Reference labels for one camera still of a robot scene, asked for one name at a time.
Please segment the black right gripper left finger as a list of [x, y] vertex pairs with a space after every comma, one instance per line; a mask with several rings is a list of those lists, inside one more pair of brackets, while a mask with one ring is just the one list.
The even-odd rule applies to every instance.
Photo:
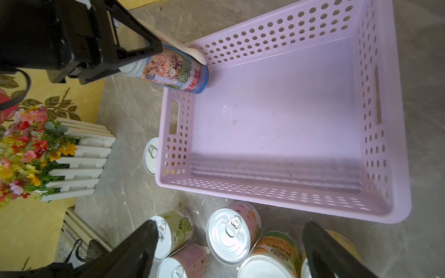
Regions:
[[159, 233], [148, 220], [103, 258], [79, 268], [80, 278], [147, 278], [154, 262]]

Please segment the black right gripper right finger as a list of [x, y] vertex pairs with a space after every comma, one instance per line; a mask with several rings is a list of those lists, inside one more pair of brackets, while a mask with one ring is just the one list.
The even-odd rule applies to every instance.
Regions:
[[375, 278], [377, 276], [314, 221], [306, 222], [302, 233], [302, 243], [312, 278]]

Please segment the yellow peach can white lid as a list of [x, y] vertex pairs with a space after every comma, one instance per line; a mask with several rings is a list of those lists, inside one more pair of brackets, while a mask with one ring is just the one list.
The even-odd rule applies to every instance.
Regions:
[[301, 253], [298, 243], [279, 231], [264, 233], [242, 263], [239, 278], [298, 278]]

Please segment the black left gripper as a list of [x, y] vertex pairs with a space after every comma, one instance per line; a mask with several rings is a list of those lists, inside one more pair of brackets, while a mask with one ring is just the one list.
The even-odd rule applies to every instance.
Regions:
[[141, 74], [161, 40], [118, 1], [104, 1], [117, 54], [101, 56], [93, 8], [78, 1], [1, 1], [1, 72], [43, 69], [52, 83]]

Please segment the tall colourful mixed-food can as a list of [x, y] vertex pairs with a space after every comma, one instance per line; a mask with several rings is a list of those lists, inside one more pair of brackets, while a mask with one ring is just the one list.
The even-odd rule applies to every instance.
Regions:
[[209, 82], [209, 69], [192, 56], [163, 44], [154, 56], [119, 67], [126, 76], [191, 94], [202, 93]]

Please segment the small yellow label can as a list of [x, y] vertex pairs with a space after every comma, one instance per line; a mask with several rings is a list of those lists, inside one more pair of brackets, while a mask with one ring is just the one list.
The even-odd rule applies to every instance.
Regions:
[[147, 143], [143, 154], [144, 168], [147, 171], [147, 173], [150, 174], [151, 176], [155, 176], [156, 173], [158, 144], [159, 144], [159, 138], [154, 137]]

